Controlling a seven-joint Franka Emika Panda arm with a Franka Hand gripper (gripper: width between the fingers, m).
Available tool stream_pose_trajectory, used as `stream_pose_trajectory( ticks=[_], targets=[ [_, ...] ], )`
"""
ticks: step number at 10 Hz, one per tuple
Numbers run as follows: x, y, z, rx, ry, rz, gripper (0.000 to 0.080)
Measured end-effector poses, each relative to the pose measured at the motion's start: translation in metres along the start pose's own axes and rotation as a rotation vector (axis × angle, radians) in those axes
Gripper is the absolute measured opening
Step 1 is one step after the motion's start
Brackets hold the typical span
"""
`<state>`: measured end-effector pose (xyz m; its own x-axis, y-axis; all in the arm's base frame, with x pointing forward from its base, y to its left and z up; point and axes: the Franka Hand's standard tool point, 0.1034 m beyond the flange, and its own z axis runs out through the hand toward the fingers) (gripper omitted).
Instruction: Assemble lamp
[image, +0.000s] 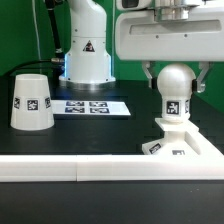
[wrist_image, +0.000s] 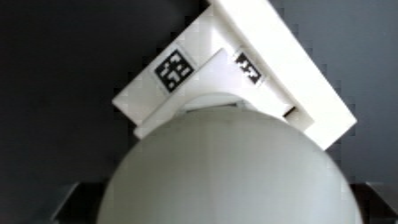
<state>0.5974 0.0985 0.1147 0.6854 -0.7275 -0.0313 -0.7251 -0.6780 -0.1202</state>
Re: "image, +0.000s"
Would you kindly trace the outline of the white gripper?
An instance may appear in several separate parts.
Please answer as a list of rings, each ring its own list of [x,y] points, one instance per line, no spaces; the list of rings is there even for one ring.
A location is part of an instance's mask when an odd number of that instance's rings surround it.
[[[203,93],[212,62],[224,61],[224,6],[196,7],[182,21],[157,22],[153,10],[122,13],[116,22],[115,45],[121,60],[143,61],[151,89],[157,88],[157,77],[150,61],[200,62],[192,91]]]

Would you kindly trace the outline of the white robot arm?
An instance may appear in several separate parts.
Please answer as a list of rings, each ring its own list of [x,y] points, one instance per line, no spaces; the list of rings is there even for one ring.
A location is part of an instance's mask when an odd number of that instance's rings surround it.
[[[115,0],[116,54],[140,61],[149,84],[157,61],[198,62],[193,89],[202,92],[213,62],[224,62],[224,0]],[[111,82],[106,51],[106,13],[93,0],[68,0],[71,47],[61,81],[73,85]]]

